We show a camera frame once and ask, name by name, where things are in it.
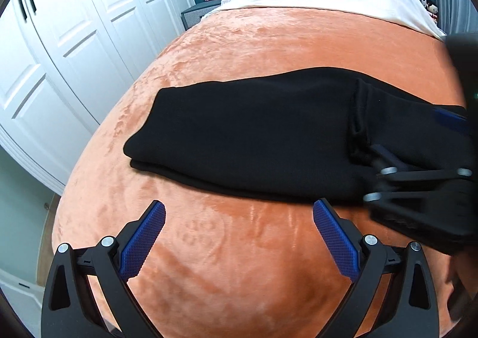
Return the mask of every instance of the gray nightstand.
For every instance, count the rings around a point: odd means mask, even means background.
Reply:
[[[183,20],[184,28],[188,30],[190,27],[199,24],[201,18],[207,13],[212,12],[217,7],[221,6],[221,0],[213,0],[201,2],[194,5],[181,13],[181,20]]]

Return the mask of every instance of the blue gripper pad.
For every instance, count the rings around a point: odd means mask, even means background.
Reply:
[[[339,224],[340,218],[331,213],[322,200],[312,208],[314,222],[332,255],[338,270],[354,282],[360,273],[360,255]]]
[[[139,225],[120,256],[119,275],[124,281],[138,275],[165,222],[166,209],[164,204],[157,202]]]
[[[469,133],[468,121],[466,118],[452,113],[451,111],[436,107],[434,109],[435,121],[461,134]]]

